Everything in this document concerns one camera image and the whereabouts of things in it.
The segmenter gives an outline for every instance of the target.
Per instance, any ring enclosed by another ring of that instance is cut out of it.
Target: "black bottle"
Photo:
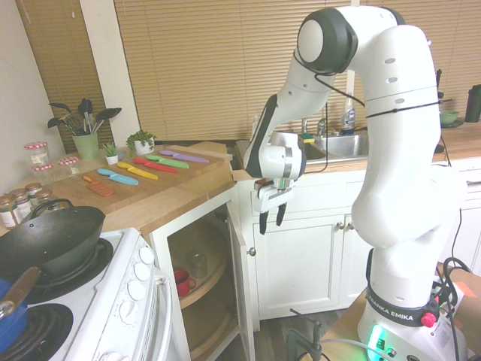
[[[475,85],[468,92],[465,122],[477,123],[481,115],[481,84]]]

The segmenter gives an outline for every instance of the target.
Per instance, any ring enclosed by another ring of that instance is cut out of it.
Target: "black wok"
[[[38,217],[60,202],[68,203],[69,208]],[[2,307],[13,313],[37,280],[52,280],[78,267],[94,250],[104,219],[105,214],[97,208],[74,207],[67,199],[56,199],[39,205],[30,221],[0,237],[0,278],[18,280],[9,291],[14,301],[4,302],[10,295],[0,301],[0,318]]]

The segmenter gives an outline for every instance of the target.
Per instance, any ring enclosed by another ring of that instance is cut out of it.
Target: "blue pot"
[[[10,287],[12,287],[10,282],[0,278],[0,299],[5,296]],[[7,350],[22,335],[28,321],[29,314],[27,313],[25,301],[18,306],[13,314],[0,320],[0,354]]]

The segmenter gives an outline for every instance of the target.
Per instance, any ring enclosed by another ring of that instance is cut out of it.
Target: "red and white lid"
[[[46,141],[34,141],[33,143],[25,144],[23,147],[25,149],[37,149],[37,148],[46,147],[47,144],[48,143]]]
[[[41,167],[32,167],[33,171],[44,171],[45,169],[53,168],[53,163],[43,165]]]
[[[60,165],[69,165],[78,162],[78,158],[76,156],[70,156],[68,158],[64,158],[59,160]]]

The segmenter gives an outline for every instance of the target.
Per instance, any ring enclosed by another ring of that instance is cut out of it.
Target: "potted plant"
[[[106,119],[115,117],[122,108],[108,108],[99,111],[94,118],[92,115],[92,102],[83,98],[77,107],[78,114],[83,118],[79,120],[68,105],[63,103],[49,103],[54,108],[61,108],[67,111],[62,118],[52,118],[48,121],[47,126],[52,128],[64,124],[72,133],[75,147],[77,147],[82,159],[95,159],[98,157],[98,137],[97,131]]]
[[[154,148],[154,139],[156,136],[149,132],[139,130],[135,134],[130,135],[127,138],[127,146],[130,149],[130,156],[134,155],[134,152],[138,156],[152,153]]]
[[[108,165],[117,164],[119,162],[119,155],[117,154],[117,147],[114,143],[103,144],[102,147],[105,149],[105,159]]]

